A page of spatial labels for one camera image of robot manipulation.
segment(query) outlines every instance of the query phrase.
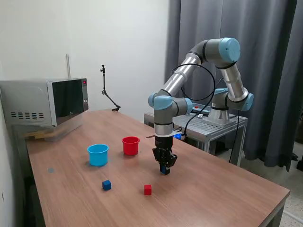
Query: black cable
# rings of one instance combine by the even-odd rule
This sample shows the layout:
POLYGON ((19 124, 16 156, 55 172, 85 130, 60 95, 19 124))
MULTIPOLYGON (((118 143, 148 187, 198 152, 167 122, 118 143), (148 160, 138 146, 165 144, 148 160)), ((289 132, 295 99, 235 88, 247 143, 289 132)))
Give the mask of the black cable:
POLYGON ((176 129, 173 129, 173 131, 180 132, 180 131, 182 131, 182 127, 177 127, 176 129))
POLYGON ((234 146, 235 146, 236 139, 237 139, 238 128, 239 128, 239 118, 240 118, 240 111, 238 110, 238 123, 237 123, 236 135, 235 135, 235 139, 233 140, 233 146, 232 146, 231 156, 229 157, 229 163, 231 162, 233 148, 234 148, 234 146))
POLYGON ((211 93, 211 98, 210 98, 210 100, 208 101, 208 103, 207 103, 207 104, 206 104, 198 113, 196 113, 194 116, 192 116, 192 117, 188 120, 188 122, 186 123, 185 128, 184 128, 184 133, 182 134, 183 136, 186 136, 186 135, 187 135, 187 134, 186 134, 186 132, 187 132, 187 126, 188 126, 188 124, 190 123, 190 121, 193 120, 194 117, 196 117, 196 116, 198 116, 199 114, 201 114, 202 111, 207 107, 207 105, 212 101, 213 96, 214 96, 214 90, 216 89, 216 81, 215 81, 215 79, 214 79, 213 74, 211 73, 211 71, 209 71, 207 68, 205 68, 205 67, 202 66, 202 65, 194 64, 194 63, 181 64, 181 65, 179 65, 178 67, 174 68, 172 71, 174 72, 177 68, 179 68, 179 67, 181 67, 181 66, 185 66, 185 65, 196 65, 196 66, 199 66, 199 67, 205 69, 205 70, 212 76, 212 79, 213 79, 213 82, 214 82, 214 89, 213 89, 213 92, 211 93))
MULTIPOLYGON (((223 78, 221 78, 221 79, 219 80, 219 82, 216 84, 216 88, 217 88, 217 86, 219 85, 219 83, 221 82, 221 80, 223 80, 223 78)), ((201 98, 201 99, 193 99, 193 98, 189 97, 187 94, 185 94, 185 91, 183 90, 183 88, 181 88, 181 91, 182 91, 182 93, 184 94, 184 96, 185 96, 186 98, 189 98, 189 99, 192 100, 192 101, 202 101, 202 100, 205 100, 205 99, 207 99, 209 96, 212 95, 212 93, 210 93, 208 96, 206 96, 206 97, 204 97, 204 98, 201 98)))

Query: small cube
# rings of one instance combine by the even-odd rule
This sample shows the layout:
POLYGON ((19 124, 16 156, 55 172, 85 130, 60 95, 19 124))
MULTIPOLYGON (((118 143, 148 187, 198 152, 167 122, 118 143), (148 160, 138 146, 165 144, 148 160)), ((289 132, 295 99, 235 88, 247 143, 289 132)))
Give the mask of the small cube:
POLYGON ((152 194, 152 186, 150 184, 144 185, 144 195, 152 194))
POLYGON ((103 181, 102 182, 102 188, 103 188, 104 191, 107 191, 107 190, 112 188, 112 183, 109 180, 103 181))

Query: robotic arm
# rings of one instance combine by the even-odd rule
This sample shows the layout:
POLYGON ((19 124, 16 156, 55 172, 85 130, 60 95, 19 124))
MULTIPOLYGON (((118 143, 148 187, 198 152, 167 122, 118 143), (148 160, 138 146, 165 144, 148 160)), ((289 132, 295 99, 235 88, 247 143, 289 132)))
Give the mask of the robotic arm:
MULTIPOLYGON (((212 100, 212 109, 208 120, 218 124, 229 121, 229 108, 247 111, 253 102, 253 94, 243 86, 236 62, 240 57, 240 44, 234 38, 204 40, 197 44, 186 55, 183 64, 215 64, 226 83, 227 88, 216 89, 212 100)), ((154 108, 154 128, 156 148, 153 149, 155 159, 160 164, 163 174, 170 173, 177 156, 172 153, 173 122, 172 118, 190 113, 192 102, 188 98, 173 97, 196 69, 196 65, 179 67, 164 88, 149 96, 148 103, 154 108)))

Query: floor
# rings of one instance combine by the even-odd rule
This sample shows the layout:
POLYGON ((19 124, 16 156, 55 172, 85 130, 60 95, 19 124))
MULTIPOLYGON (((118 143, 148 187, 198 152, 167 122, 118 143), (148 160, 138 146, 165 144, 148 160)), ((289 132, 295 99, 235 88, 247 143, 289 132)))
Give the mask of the floor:
MULTIPOLYGON (((219 157, 228 161, 231 150, 220 154, 219 157)), ((293 152, 301 159, 303 155, 303 144, 294 144, 293 152)), ((280 167, 265 167, 260 160, 248 161, 243 157, 241 159, 241 167, 273 181, 285 188, 291 190, 284 210, 303 219, 303 172, 296 169, 297 161, 292 161, 290 171, 280 167)), ((303 227, 296 220, 283 214, 280 227, 303 227)))

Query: white wall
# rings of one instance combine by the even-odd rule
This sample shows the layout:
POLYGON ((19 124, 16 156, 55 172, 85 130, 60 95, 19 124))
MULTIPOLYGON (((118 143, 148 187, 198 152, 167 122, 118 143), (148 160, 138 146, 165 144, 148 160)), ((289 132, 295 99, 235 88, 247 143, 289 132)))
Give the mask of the white wall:
POLYGON ((168 0, 70 0, 71 76, 87 77, 89 109, 114 108, 140 121, 164 84, 168 0))
MULTIPOLYGON (((0 80, 87 77, 89 109, 113 108, 140 121, 164 83, 169 0, 1 0, 0 80)), ((23 203, 0 108, 0 227, 18 226, 23 203)))
POLYGON ((67 77, 69 50, 63 0, 0 1, 0 62, 5 79, 67 77))

